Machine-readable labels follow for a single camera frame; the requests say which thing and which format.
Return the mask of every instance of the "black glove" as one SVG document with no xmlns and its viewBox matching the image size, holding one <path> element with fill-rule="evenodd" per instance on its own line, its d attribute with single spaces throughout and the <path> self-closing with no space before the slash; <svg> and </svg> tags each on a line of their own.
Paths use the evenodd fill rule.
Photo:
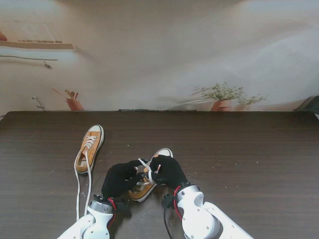
<svg viewBox="0 0 319 239">
<path fill-rule="evenodd" d="M 113 165 L 106 173 L 101 189 L 103 198 L 118 197 L 126 191 L 131 190 L 137 182 L 145 177 L 145 173 L 143 172 L 136 174 L 134 167 L 140 165 L 141 162 L 139 160 Z"/>
<path fill-rule="evenodd" d="M 150 167 L 152 172 L 158 169 L 159 173 L 152 173 L 152 179 L 157 184 L 166 184 L 170 188 L 177 188 L 182 183 L 187 183 L 187 179 L 179 163 L 169 156 L 159 155 L 151 161 Z"/>
</svg>

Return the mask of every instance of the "sneaker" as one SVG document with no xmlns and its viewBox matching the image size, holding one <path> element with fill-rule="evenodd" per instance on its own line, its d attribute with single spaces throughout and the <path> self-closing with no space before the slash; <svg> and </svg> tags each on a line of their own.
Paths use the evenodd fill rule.
<svg viewBox="0 0 319 239">
<path fill-rule="evenodd" d="M 75 171 L 76 179 L 78 181 L 78 193 L 76 196 L 76 221 L 80 219 L 80 216 L 79 216 L 80 181 L 79 181 L 78 174 L 88 173 L 89 175 L 89 189 L 88 189 L 88 195 L 86 198 L 85 209 L 84 209 L 84 215 L 86 215 L 89 199 L 91 195 L 91 187 L 92 187 L 91 171 L 93 169 L 96 153 L 99 150 L 99 148 L 102 146 L 103 140 L 104 140 L 104 131 L 102 126 L 98 124 L 95 126 L 92 126 L 86 132 L 82 141 L 81 149 L 75 158 L 74 171 Z"/>
<path fill-rule="evenodd" d="M 80 174 L 88 172 L 85 153 L 87 153 L 90 171 L 92 171 L 94 159 L 97 151 L 101 147 L 104 140 L 104 131 L 102 126 L 92 126 L 85 134 L 81 149 L 75 159 L 76 171 Z"/>
<path fill-rule="evenodd" d="M 165 155 L 165 156 L 170 156 L 173 157 L 172 151 L 170 151 L 168 148 L 162 148 L 160 151 L 158 151 L 154 156 L 150 159 L 150 161 L 144 165 L 144 172 L 148 173 L 150 167 L 150 163 L 154 157 L 157 157 L 159 155 Z M 150 181 L 147 177 L 143 178 L 143 180 L 132 189 L 129 190 L 129 196 L 132 200 L 138 201 L 141 203 L 144 201 L 148 195 L 151 193 L 151 191 L 156 187 L 156 183 L 153 181 Z"/>
</svg>

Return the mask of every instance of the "shoelace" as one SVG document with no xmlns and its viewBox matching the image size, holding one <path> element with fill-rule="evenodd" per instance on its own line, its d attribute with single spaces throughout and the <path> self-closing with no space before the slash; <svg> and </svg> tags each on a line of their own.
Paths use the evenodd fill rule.
<svg viewBox="0 0 319 239">
<path fill-rule="evenodd" d="M 97 136 L 87 136 L 87 139 L 86 139 L 85 145 L 84 145 L 85 147 L 87 147 L 87 150 L 92 147 L 92 145 L 94 144 L 94 142 L 96 140 L 95 138 L 97 138 Z M 86 166 L 87 166 L 88 174 L 89 174 L 89 190 L 88 190 L 88 195 L 87 195 L 87 199 L 86 199 L 86 203 L 85 203 L 84 215 L 87 214 L 87 209 L 88 209 L 90 195 L 91 195 L 91 186 L 92 186 L 92 175 L 91 175 L 91 169 L 90 169 L 87 150 L 84 151 L 84 155 L 85 155 Z M 74 161 L 74 172 L 75 172 L 76 179 L 78 180 L 78 194 L 76 196 L 76 221 L 78 221 L 80 219 L 80 216 L 79 216 L 80 180 L 79 180 L 78 172 L 76 171 L 76 159 Z"/>
<path fill-rule="evenodd" d="M 142 164 L 145 168 L 148 169 L 148 174 L 149 174 L 148 180 L 149 180 L 149 182 L 138 182 L 137 185 L 146 185 L 146 184 L 149 184 L 149 183 L 153 184 L 154 182 L 153 182 L 153 180 L 152 180 L 152 170 L 151 170 L 151 167 L 149 166 L 149 164 L 150 164 L 151 162 L 149 162 L 149 163 L 146 164 L 146 163 L 144 163 L 143 160 L 141 160 L 140 158 L 139 158 L 139 161 L 141 162 L 141 164 Z"/>
</svg>

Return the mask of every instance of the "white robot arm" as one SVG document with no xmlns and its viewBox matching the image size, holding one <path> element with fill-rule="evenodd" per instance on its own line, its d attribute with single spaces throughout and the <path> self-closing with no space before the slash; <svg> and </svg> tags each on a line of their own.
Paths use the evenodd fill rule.
<svg viewBox="0 0 319 239">
<path fill-rule="evenodd" d="M 113 217 L 112 206 L 93 199 L 88 211 L 90 214 L 81 217 L 58 239 L 109 239 L 107 224 Z"/>
<path fill-rule="evenodd" d="M 203 203 L 203 198 L 195 185 L 177 193 L 177 206 L 184 212 L 182 227 L 186 239 L 253 239 L 214 204 Z"/>
</svg>

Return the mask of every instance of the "wall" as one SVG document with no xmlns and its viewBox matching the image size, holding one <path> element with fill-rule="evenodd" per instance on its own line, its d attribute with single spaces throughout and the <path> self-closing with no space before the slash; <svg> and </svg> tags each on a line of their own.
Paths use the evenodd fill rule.
<svg viewBox="0 0 319 239">
<path fill-rule="evenodd" d="M 0 114 L 68 110 L 212 108 L 202 88 L 243 87 L 262 100 L 224 110 L 290 111 L 319 92 L 319 2 L 313 0 L 1 0 L 1 19 L 52 22 L 75 52 L 0 48 Z"/>
</svg>

